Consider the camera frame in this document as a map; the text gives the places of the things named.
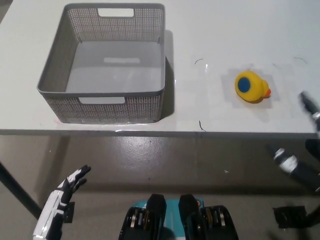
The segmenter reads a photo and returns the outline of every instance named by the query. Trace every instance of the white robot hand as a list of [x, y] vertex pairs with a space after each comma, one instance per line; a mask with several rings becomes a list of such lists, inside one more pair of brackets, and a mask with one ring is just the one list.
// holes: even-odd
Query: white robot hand
[[64, 223], [65, 212], [73, 193], [83, 184], [83, 178], [91, 167], [84, 165], [68, 176], [54, 190], [41, 212], [40, 218], [33, 232], [33, 240], [60, 240], [62, 235], [62, 225]]

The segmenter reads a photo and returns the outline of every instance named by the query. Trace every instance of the yellow rubber duck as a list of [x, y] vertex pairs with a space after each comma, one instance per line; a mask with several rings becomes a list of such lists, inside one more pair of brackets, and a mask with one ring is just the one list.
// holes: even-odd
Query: yellow rubber duck
[[243, 71], [236, 77], [234, 87], [240, 98], [252, 104], [260, 103], [271, 95], [266, 80], [250, 70]]

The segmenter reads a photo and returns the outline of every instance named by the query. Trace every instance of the table surface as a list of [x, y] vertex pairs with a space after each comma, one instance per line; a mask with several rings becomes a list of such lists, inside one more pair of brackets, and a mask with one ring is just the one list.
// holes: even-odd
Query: table surface
[[[174, 72], [164, 108], [173, 112], [152, 124], [65, 124], [36, 87], [64, 6], [82, 1], [13, 1], [0, 24], [1, 134], [315, 136], [298, 94], [320, 103], [320, 1], [110, 0], [164, 4]], [[236, 95], [235, 77], [247, 69], [268, 81], [271, 98], [249, 104]]]

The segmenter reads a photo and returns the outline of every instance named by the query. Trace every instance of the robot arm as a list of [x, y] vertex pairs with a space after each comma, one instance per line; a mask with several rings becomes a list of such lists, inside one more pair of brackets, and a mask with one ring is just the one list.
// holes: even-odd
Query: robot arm
[[[317, 106], [306, 92], [300, 94], [300, 101], [305, 110], [310, 114], [320, 139], [320, 108]], [[268, 146], [268, 151], [272, 155], [274, 162], [282, 171], [289, 174], [291, 178], [312, 189], [320, 191], [320, 172], [313, 167], [299, 161], [296, 156], [288, 154], [283, 148]]]
[[33, 240], [60, 240], [65, 212], [73, 193], [86, 183], [91, 167], [84, 165], [68, 176], [46, 201], [33, 232]]

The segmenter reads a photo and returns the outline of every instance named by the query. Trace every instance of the orange beak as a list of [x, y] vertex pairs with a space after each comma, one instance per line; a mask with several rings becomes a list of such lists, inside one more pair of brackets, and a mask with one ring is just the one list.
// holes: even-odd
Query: orange beak
[[266, 92], [266, 94], [264, 95], [265, 98], [269, 98], [271, 95], [271, 90], [270, 88], [268, 89], [268, 91]]

